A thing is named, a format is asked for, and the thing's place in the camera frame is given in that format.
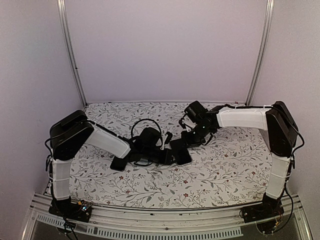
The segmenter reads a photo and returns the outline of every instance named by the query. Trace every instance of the vertical metal post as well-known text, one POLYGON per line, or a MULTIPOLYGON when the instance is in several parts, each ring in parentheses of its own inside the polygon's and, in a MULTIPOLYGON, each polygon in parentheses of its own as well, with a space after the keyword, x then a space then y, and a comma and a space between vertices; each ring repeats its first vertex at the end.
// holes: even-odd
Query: vertical metal post
POLYGON ((257 87, 257 83, 258 83, 258 79, 259 79, 259 75, 260 75, 260 71, 261 71, 261 67, 262 67, 262 63, 263 63, 263 59, 266 51, 268 36, 271 28, 273 11, 274 11, 274 0, 267 0, 259 54, 256 60, 253 77, 250 84, 250 89, 245 100, 245 104, 247 106, 251 105, 254 94, 255 94, 255 90, 257 87))
POLYGON ((69 61, 70 61, 72 72, 73 72, 73 77, 74 77, 76 89, 79 93, 81 103, 85 107, 86 105, 88 105, 88 103, 86 100, 84 88, 83 88, 81 80, 80 80, 78 67, 77 67, 77 63, 76 63, 76 58, 75 58, 74 50, 73 50, 72 43, 71 43, 65 0, 57 0, 57 3, 58 3, 59 17, 60 17, 61 26, 62 26, 62 32, 63 32, 65 45, 66 45, 66 49, 67 49, 68 56, 69 56, 69 61))

